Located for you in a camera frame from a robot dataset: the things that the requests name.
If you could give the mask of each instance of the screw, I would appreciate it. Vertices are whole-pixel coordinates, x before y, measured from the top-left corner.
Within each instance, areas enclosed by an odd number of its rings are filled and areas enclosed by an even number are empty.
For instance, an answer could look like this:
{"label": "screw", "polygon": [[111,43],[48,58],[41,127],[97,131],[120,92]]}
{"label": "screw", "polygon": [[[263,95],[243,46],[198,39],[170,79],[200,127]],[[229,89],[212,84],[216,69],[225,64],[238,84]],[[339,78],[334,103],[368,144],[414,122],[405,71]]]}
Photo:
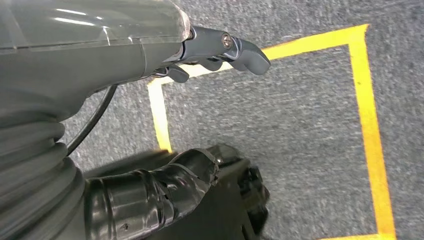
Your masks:
{"label": "screw", "polygon": [[224,44],[224,48],[229,49],[233,45],[233,39],[228,33],[224,33],[222,35],[222,44]]}

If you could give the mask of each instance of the floor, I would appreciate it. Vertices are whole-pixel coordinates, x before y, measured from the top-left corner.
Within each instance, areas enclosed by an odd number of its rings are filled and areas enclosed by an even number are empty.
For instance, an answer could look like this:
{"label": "floor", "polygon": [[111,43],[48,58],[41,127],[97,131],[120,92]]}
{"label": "floor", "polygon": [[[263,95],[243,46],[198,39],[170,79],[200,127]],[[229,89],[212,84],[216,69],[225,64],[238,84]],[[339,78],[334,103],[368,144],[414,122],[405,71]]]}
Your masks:
{"label": "floor", "polygon": [[[424,239],[424,1],[177,3],[192,24],[226,30],[261,48],[369,24],[365,42],[379,127],[373,136],[380,133],[381,145],[364,142],[370,133],[361,125],[361,85],[353,81],[357,50],[346,44],[279,57],[264,76],[229,69],[162,85],[169,142],[179,152],[227,143],[260,167],[271,192],[264,240],[393,239],[384,234],[391,231],[387,220],[377,226],[381,211],[393,216],[398,240]],[[118,88],[72,154],[81,169],[159,148],[149,81]],[[101,98],[93,95],[65,121],[65,142]],[[373,101],[361,104],[373,110]],[[386,174],[374,185],[370,165],[377,175],[384,168],[378,151],[366,154],[364,146],[382,146]],[[388,201],[373,200],[385,183]]]}

